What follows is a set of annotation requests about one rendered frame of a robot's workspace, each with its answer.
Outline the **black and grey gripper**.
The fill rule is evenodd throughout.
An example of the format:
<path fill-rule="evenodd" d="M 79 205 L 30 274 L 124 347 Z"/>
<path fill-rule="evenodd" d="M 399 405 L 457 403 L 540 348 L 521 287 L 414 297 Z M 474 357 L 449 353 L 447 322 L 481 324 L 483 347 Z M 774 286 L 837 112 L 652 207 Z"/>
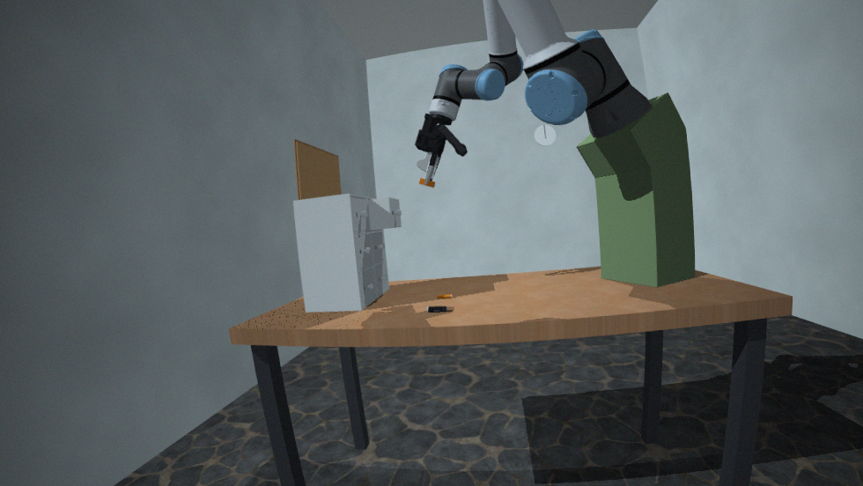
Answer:
<path fill-rule="evenodd" d="M 424 183 L 426 185 L 430 180 L 433 180 L 441 158 L 440 154 L 443 153 L 446 143 L 446 136 L 441 133 L 439 128 L 443 124 L 451 125 L 453 120 L 442 114 L 425 114 L 424 118 L 424 125 L 422 130 L 420 129 L 418 132 L 415 146 L 419 150 L 427 152 L 424 159 L 419 159 L 416 162 L 417 167 L 427 173 Z M 431 151 L 424 149 L 431 149 Z"/>

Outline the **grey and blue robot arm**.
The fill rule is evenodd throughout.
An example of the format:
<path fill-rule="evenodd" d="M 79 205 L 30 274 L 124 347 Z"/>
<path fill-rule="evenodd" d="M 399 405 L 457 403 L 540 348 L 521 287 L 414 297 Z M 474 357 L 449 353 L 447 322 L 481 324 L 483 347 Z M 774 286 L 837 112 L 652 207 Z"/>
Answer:
<path fill-rule="evenodd" d="M 649 109 L 599 32 L 567 37 L 550 0 L 483 0 L 483 8 L 490 63 L 478 70 L 444 66 L 429 114 L 455 121 L 462 99 L 498 99 L 523 70 L 527 106 L 548 124 L 570 123 L 586 111 L 589 130 L 599 138 Z"/>

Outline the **white chest of drawers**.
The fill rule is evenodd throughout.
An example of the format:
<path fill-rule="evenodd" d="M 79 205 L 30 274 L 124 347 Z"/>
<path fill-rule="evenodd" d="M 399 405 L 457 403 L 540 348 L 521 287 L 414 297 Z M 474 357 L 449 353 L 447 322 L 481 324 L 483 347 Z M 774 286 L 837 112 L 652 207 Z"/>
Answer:
<path fill-rule="evenodd" d="M 357 196 L 357 197 L 356 197 Z M 293 201 L 299 267 L 306 313 L 362 311 L 355 234 L 350 197 L 378 199 L 344 194 Z"/>

